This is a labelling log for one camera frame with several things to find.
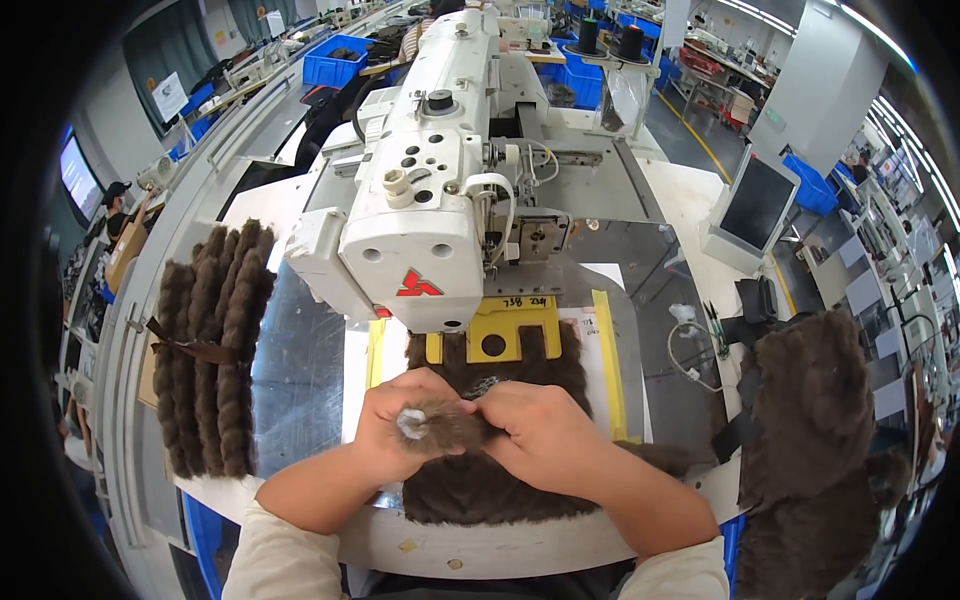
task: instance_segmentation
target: computer screen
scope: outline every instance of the computer screen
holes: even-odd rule
[[[92,219],[104,197],[104,190],[93,177],[93,172],[77,144],[77,137],[72,134],[60,152],[60,178],[77,208],[87,220]]]
[[[777,226],[794,184],[757,158],[751,158],[733,190],[720,229],[762,251]]]

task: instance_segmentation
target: black knob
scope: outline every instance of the black knob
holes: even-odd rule
[[[431,112],[453,108],[453,93],[449,89],[438,89],[426,95],[426,103]]]

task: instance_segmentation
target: gray curtain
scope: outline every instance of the gray curtain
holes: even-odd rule
[[[123,54],[140,104],[160,136],[169,127],[162,122],[148,80],[160,84],[176,71],[189,95],[217,62],[196,0],[180,0],[137,25],[124,36]]]
[[[297,0],[228,0],[228,4],[237,29],[248,44],[255,44],[270,37],[267,20],[256,17],[256,10],[260,7],[263,7],[265,13],[280,11],[283,24],[287,27],[300,20],[297,16]]]

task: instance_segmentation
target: striped shirt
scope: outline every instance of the striped shirt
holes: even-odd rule
[[[400,50],[403,52],[405,59],[412,60],[417,55],[417,51],[420,49],[420,37],[436,20],[432,16],[428,16],[420,22],[419,26],[413,25],[407,30],[407,33],[403,36],[403,41],[400,42]]]

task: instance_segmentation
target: brown ribbon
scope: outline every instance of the brown ribbon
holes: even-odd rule
[[[147,328],[150,329],[157,338],[159,342],[152,344],[150,348],[156,352],[161,344],[165,344],[170,348],[175,348],[184,354],[189,354],[197,360],[204,361],[205,363],[212,363],[214,365],[229,365],[236,363],[239,359],[237,357],[237,352],[233,348],[226,348],[223,346],[217,346],[216,344],[207,344],[204,342],[175,342],[170,339],[170,336],[167,335],[166,331],[163,330],[163,327],[160,326],[159,321],[155,317],[151,317],[147,322]]]

